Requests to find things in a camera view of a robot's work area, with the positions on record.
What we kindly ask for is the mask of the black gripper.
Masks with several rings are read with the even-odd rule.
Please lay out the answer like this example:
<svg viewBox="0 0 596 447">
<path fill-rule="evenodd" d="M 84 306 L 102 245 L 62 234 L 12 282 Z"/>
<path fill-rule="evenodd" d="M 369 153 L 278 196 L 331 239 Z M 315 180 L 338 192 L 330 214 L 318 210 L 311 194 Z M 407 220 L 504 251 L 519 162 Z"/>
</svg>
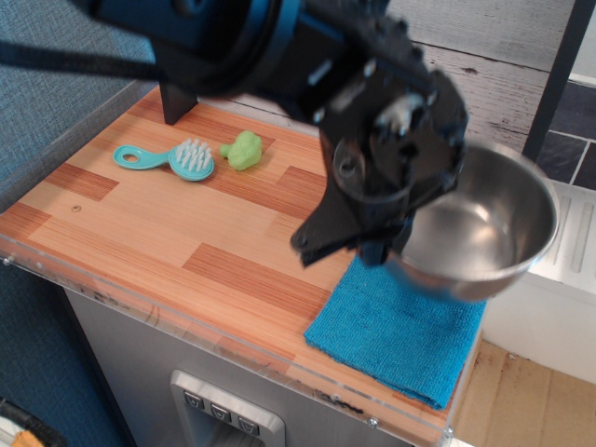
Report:
<svg viewBox="0 0 596 447">
<path fill-rule="evenodd" d="M 320 136 L 323 197 L 291 237 L 303 266 L 347 249 L 367 267 L 402 254 L 418 209 L 452 191 L 466 154 L 460 132 L 424 127 L 400 136 L 374 131 L 336 142 Z"/>
</svg>

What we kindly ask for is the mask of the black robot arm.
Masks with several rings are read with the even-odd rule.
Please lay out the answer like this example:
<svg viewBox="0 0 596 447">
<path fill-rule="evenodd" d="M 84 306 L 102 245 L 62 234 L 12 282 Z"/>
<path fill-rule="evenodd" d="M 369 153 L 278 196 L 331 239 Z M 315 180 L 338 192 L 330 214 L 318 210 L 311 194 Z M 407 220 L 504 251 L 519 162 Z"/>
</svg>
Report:
<svg viewBox="0 0 596 447">
<path fill-rule="evenodd" d="M 416 211 L 452 190 L 468 115 L 383 1 L 81 1 L 147 37 L 160 79 L 207 98 L 249 94 L 317 127 L 327 185 L 294 233 L 312 264 L 340 249 L 368 266 L 403 250 Z"/>
</svg>

